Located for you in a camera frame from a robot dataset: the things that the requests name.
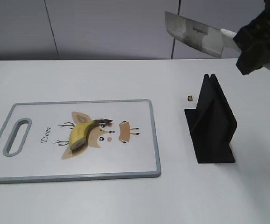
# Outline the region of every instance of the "cutting board handle hole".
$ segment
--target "cutting board handle hole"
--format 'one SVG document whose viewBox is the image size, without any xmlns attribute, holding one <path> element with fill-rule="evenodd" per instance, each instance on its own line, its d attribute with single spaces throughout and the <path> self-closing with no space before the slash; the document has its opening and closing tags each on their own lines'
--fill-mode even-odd
<svg viewBox="0 0 270 224">
<path fill-rule="evenodd" d="M 29 118 L 20 119 L 15 123 L 3 149 L 5 156 L 15 156 L 22 150 L 31 124 Z"/>
</svg>

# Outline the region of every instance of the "white table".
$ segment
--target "white table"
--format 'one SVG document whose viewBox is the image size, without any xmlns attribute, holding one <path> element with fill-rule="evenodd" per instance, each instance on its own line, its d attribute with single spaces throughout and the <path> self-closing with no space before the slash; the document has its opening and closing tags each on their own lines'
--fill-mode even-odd
<svg viewBox="0 0 270 224">
<path fill-rule="evenodd" d="M 14 103 L 148 98 L 162 175 L 0 185 L 0 223 L 270 224 L 270 71 L 235 59 L 0 62 L 0 128 Z M 184 108 L 215 73 L 237 120 L 234 164 L 197 164 Z"/>
</svg>

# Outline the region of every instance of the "knife blade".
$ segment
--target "knife blade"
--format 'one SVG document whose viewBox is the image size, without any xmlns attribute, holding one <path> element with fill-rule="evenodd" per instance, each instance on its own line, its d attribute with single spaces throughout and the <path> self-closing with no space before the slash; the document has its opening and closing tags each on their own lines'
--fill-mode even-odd
<svg viewBox="0 0 270 224">
<path fill-rule="evenodd" d="M 230 47 L 240 52 L 233 41 L 235 32 L 217 29 L 176 15 L 165 12 L 167 32 L 176 40 L 216 58 L 221 58 L 224 47 Z"/>
</svg>

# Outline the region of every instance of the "black knife holder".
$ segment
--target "black knife holder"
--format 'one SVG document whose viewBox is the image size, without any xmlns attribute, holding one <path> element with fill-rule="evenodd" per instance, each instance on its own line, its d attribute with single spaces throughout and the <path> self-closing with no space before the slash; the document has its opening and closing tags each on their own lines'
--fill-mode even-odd
<svg viewBox="0 0 270 224">
<path fill-rule="evenodd" d="M 215 76 L 204 75 L 196 109 L 185 109 L 198 163 L 233 163 L 236 119 Z"/>
</svg>

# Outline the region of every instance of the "banana peel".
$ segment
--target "banana peel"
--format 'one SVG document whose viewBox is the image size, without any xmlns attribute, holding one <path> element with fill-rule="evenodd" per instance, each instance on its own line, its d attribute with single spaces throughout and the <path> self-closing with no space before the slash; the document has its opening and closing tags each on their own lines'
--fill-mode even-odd
<svg viewBox="0 0 270 224">
<path fill-rule="evenodd" d="M 99 126 L 101 123 L 109 125 L 111 122 L 112 120 L 109 119 L 97 119 L 77 124 L 69 136 L 69 149 L 75 151 L 81 146 L 88 144 L 88 136 L 93 128 Z"/>
</svg>

